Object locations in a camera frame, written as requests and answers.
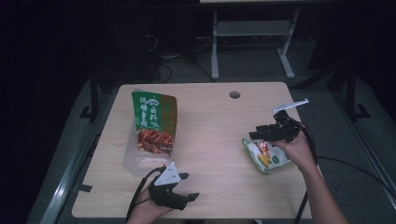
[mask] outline small snack packet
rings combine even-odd
[[[273,147],[268,142],[263,140],[253,140],[249,142],[245,138],[242,139],[242,142],[257,167],[266,174],[290,162],[281,148]]]

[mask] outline green label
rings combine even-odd
[[[273,156],[273,162],[274,163],[278,163],[279,162],[279,158],[277,156]]]
[[[133,91],[132,98],[136,129],[150,128],[162,131],[161,95],[152,92]]]

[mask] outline hole in table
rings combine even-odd
[[[239,91],[231,91],[230,92],[230,97],[233,99],[238,99],[241,96],[241,93]]]

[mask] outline table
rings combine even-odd
[[[291,103],[281,82],[124,85],[108,116],[72,214],[125,217],[140,179],[122,166],[125,149],[136,145],[133,90],[177,98],[177,136],[173,161],[189,173],[176,193],[199,192],[184,211],[166,218],[294,218],[305,192],[301,173],[288,164],[264,175],[243,148],[242,138],[260,124],[274,123],[272,108]],[[230,97],[238,91],[240,97]],[[295,108],[288,110],[299,119]],[[307,206],[303,218],[310,218]]]

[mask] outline snack bag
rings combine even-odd
[[[133,91],[137,148],[154,154],[172,154],[177,127],[174,96]]]
[[[128,144],[123,165],[136,176],[171,162],[177,129],[177,100],[174,96],[133,91],[137,144]]]
[[[290,162],[281,148],[273,147],[263,140],[249,142],[244,138],[242,142],[257,167],[266,174]]]

